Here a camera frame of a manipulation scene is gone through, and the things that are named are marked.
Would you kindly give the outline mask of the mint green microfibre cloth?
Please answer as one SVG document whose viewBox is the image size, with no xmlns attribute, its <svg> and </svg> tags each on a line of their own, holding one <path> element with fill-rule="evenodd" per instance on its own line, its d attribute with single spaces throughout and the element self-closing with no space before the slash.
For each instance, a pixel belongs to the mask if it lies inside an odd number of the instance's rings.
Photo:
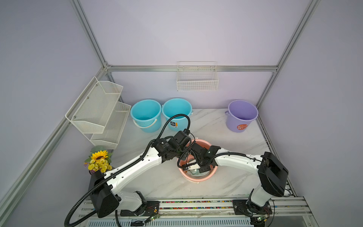
<svg viewBox="0 0 363 227">
<path fill-rule="evenodd" d="M 205 173 L 201 173 L 199 169 L 190 169 L 187 171 L 187 173 L 192 177 L 202 177 L 205 175 Z"/>
</svg>

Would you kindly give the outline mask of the pink plastic bucket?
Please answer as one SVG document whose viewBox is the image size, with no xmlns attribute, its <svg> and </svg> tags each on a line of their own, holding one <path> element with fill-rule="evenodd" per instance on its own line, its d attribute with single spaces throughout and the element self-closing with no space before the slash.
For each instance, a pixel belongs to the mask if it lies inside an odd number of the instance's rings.
<svg viewBox="0 0 363 227">
<path fill-rule="evenodd" d="M 196 143 L 203 148 L 209 149 L 211 144 L 202 139 L 196 139 Z M 182 176 L 192 183 L 200 183 L 209 180 L 217 171 L 217 166 L 213 167 L 210 166 L 210 170 L 207 172 L 200 173 L 199 169 L 192 169 L 192 170 L 182 170 L 179 169 Z"/>
</svg>

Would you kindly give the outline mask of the teal bucket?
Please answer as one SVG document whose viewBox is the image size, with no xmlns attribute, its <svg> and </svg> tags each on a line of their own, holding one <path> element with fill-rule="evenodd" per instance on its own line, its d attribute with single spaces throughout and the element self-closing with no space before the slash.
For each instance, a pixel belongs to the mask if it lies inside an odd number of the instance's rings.
<svg viewBox="0 0 363 227">
<path fill-rule="evenodd" d="M 166 120 L 169 120 L 171 117 L 177 114 L 185 114 L 187 116 L 192 115 L 192 105 L 189 101 L 182 98 L 173 98 L 166 101 L 162 105 L 162 113 Z M 188 126 L 188 120 L 183 117 L 176 117 L 171 120 L 168 124 L 169 129 L 172 131 L 183 131 Z"/>
</svg>

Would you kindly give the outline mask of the teal bucket being wiped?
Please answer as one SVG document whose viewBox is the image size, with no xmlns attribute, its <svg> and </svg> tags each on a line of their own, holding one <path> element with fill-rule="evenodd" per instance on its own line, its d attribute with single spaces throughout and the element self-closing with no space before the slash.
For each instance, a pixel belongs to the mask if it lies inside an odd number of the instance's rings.
<svg viewBox="0 0 363 227">
<path fill-rule="evenodd" d="M 145 99 L 132 106 L 130 115 L 138 128 L 153 133 L 161 127 L 161 112 L 162 107 L 159 102 Z"/>
</svg>

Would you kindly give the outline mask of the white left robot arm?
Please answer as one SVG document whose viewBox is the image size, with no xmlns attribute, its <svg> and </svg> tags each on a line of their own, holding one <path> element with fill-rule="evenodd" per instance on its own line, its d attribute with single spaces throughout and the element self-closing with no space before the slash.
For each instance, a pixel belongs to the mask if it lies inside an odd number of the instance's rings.
<svg viewBox="0 0 363 227">
<path fill-rule="evenodd" d="M 127 211 L 144 211 L 146 200 L 138 191 L 125 193 L 122 189 L 133 179 L 151 168 L 182 154 L 192 144 L 190 131 L 179 131 L 170 138 L 156 138 L 146 151 L 128 163 L 106 173 L 97 171 L 91 175 L 89 197 L 94 206 L 93 214 L 103 218 L 113 213 L 119 205 Z"/>
</svg>

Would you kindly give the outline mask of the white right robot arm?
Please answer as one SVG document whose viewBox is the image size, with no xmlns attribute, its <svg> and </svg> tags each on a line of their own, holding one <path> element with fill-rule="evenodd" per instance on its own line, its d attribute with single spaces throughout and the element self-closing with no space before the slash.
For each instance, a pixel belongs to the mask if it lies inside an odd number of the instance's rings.
<svg viewBox="0 0 363 227">
<path fill-rule="evenodd" d="M 271 152 L 263 155 L 247 155 L 231 152 L 219 146 L 192 150 L 200 168 L 227 166 L 247 171 L 259 177 L 260 183 L 252 189 L 247 200 L 243 200 L 240 212 L 246 216 L 264 211 L 272 197 L 284 197 L 288 170 Z"/>
</svg>

